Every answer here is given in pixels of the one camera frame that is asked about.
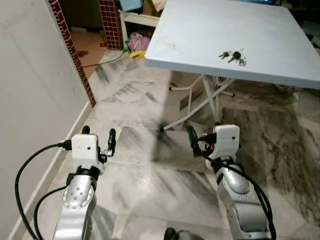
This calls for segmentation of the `pink bag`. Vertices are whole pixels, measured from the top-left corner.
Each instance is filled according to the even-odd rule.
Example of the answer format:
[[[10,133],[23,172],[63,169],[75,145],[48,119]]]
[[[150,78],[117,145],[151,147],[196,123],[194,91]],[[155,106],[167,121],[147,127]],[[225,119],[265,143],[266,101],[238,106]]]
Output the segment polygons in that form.
[[[151,39],[148,36],[142,35],[139,32],[133,32],[128,39],[128,50],[131,53],[135,51],[146,51],[150,41]]]

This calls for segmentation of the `light blue folding table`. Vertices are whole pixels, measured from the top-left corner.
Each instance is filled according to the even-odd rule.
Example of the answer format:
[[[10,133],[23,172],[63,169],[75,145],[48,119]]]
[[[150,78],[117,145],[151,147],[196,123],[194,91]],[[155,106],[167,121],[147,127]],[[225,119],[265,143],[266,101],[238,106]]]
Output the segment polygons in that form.
[[[239,51],[245,66],[220,59]],[[144,55],[145,64],[197,74],[206,98],[160,131],[185,124],[210,105],[222,119],[220,96],[236,80],[320,89],[320,55],[288,9],[233,0],[167,0]]]

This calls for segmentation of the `white shelf unit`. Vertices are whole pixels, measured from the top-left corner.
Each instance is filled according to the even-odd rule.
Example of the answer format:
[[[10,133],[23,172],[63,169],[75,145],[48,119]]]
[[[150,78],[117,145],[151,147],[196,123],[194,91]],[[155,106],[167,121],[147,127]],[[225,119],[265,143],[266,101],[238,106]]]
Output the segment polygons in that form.
[[[152,26],[156,27],[160,20],[160,17],[151,16],[148,14],[138,14],[138,13],[129,13],[122,10],[118,10],[119,14],[119,26],[121,28],[121,35],[122,35],[122,42],[123,42],[123,49],[128,52],[132,53],[132,50],[128,47],[128,43],[126,40],[129,38],[127,34],[126,22],[128,23],[135,23],[137,25],[144,25],[144,26]]]

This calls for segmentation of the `key bunch with black fob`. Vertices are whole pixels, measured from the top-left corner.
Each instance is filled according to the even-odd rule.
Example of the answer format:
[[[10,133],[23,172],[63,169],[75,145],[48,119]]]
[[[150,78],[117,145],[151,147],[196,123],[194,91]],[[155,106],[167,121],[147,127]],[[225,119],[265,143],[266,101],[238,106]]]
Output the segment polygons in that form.
[[[224,51],[218,56],[221,60],[228,58],[228,63],[235,62],[238,66],[246,66],[247,62],[245,57],[240,51]]]

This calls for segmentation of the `red brick wall edge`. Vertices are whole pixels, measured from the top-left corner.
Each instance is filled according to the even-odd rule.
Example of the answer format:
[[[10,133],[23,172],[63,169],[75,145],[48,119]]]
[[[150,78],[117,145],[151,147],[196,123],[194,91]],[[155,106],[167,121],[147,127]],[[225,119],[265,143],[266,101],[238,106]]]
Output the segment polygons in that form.
[[[52,14],[54,16],[55,22],[57,23],[57,27],[59,28],[62,36],[62,40],[64,41],[68,54],[71,57],[71,61],[73,62],[73,65],[75,67],[75,70],[77,71],[77,75],[80,78],[82,82],[82,86],[85,89],[85,92],[87,94],[87,98],[90,102],[91,107],[96,106],[96,99],[94,96],[94,93],[90,87],[89,84],[89,78],[82,67],[82,62],[80,61],[79,52],[76,49],[76,46],[73,42],[73,37],[71,35],[71,30],[69,29],[69,26],[67,25],[66,19],[64,18],[64,14],[62,11],[62,7],[60,5],[59,0],[46,0],[46,2],[49,4],[50,9],[52,10]]]

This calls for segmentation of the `white plastic stool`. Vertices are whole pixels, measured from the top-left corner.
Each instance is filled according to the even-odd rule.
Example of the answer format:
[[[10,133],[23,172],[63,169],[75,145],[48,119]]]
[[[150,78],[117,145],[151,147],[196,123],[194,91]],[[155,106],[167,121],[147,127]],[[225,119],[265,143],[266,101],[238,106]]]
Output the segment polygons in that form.
[[[320,48],[320,24],[304,21],[304,23],[302,23],[302,30],[310,39],[314,48]]]

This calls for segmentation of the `light blue box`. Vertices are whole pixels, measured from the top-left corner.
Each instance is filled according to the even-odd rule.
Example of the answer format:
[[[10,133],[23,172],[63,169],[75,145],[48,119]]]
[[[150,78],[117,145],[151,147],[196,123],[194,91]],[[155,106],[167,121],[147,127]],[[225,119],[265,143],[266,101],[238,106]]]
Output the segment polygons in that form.
[[[144,6],[144,0],[118,0],[118,3],[123,12],[138,10]]]

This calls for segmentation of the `red brick pillar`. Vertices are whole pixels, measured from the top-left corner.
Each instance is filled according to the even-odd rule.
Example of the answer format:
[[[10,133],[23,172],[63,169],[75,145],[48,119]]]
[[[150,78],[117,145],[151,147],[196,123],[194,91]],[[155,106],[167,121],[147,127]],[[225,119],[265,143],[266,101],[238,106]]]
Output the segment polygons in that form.
[[[118,0],[97,0],[108,50],[123,50]]]

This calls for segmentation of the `yellow item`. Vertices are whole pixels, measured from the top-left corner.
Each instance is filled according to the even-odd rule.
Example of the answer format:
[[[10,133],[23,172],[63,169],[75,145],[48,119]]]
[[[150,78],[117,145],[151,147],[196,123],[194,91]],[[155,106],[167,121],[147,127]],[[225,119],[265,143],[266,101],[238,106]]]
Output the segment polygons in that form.
[[[138,51],[132,51],[128,57],[129,59],[137,59],[137,58],[144,58],[146,55],[146,50],[138,50]]]

